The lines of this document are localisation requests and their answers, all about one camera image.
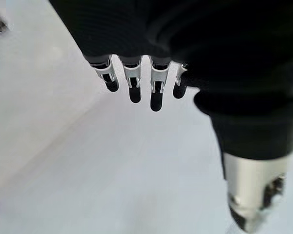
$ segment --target white surface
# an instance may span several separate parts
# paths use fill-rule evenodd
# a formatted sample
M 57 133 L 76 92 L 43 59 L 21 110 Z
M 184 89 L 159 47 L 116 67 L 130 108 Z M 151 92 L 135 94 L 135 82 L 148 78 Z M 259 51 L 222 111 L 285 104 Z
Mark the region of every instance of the white surface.
M 46 0 L 5 4 L 0 234 L 230 233 L 215 135 L 195 90 L 173 98 L 176 64 L 154 113 L 146 58 L 133 104 L 119 61 L 110 93 Z M 288 184 L 262 233 L 293 233 L 293 161 Z

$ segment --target robotic hand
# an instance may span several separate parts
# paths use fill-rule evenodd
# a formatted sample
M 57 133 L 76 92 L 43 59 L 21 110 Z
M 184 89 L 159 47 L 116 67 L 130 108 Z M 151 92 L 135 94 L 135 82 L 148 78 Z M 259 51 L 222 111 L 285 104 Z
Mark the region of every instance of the robotic hand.
M 293 151 L 293 0 L 50 0 L 107 88 L 124 66 L 131 101 L 141 99 L 141 55 L 151 58 L 151 108 L 159 111 L 170 60 L 173 94 L 198 87 L 228 185 L 231 215 L 254 232 L 284 192 Z

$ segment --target black fingertip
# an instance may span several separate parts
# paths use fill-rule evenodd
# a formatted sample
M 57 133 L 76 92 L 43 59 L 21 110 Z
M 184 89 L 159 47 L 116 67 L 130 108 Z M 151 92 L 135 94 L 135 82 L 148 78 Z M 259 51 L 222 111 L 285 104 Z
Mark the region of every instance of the black fingertip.
M 106 82 L 105 84 L 106 84 L 107 89 L 111 92 L 116 92 L 119 88 L 119 83 L 118 83 L 117 79 L 115 79 L 112 82 Z
M 162 108 L 163 94 L 151 93 L 151 109 L 159 111 Z
M 139 101 L 141 101 L 140 87 L 139 88 L 137 88 L 137 87 L 129 88 L 129 97 L 133 103 L 138 103 Z
M 183 86 L 183 85 L 178 86 L 175 83 L 174 90 L 173 90 L 172 93 L 173 93 L 173 95 L 174 95 L 175 98 L 181 99 L 185 95 L 186 89 L 187 89 L 186 86 Z

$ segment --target white floor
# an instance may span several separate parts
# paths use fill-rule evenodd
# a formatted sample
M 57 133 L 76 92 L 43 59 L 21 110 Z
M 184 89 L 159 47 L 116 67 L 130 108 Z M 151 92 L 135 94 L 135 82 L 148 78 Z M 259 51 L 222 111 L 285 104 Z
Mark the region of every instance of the white floor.
M 195 90 L 150 110 L 110 93 L 47 0 L 0 0 L 11 32 L 0 37 L 0 234 L 237 233 L 219 152 Z M 265 234 L 293 234 L 288 189 Z

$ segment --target metal connector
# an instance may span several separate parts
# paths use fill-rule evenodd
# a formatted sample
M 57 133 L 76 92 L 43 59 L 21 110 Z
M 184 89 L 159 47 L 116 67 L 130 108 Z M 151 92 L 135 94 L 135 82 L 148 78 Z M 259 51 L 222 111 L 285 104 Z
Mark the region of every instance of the metal connector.
M 179 64 L 179 66 L 178 66 L 178 71 L 177 71 L 177 76 L 176 76 L 176 84 L 178 86 L 180 86 L 180 83 L 181 83 L 182 73 L 187 71 L 186 66 L 187 66 L 186 64 Z
M 153 65 L 151 66 L 151 86 L 152 86 L 152 93 L 157 92 L 158 83 L 160 82 L 159 93 L 164 92 L 164 87 L 167 80 L 169 66 L 166 69 L 159 70 L 156 69 Z
M 134 85 L 134 87 L 139 88 L 141 80 L 141 64 L 137 64 L 136 67 L 127 67 L 123 65 L 123 68 L 129 88 L 132 88 L 132 79 L 136 80 L 136 84 Z
M 279 203 L 288 160 L 288 156 L 252 160 L 224 153 L 228 203 L 232 217 L 242 230 L 257 231 Z
M 98 76 L 104 80 L 105 83 L 114 82 L 116 80 L 114 67 L 111 62 L 111 56 L 105 64 L 91 64 L 91 66 L 96 70 Z

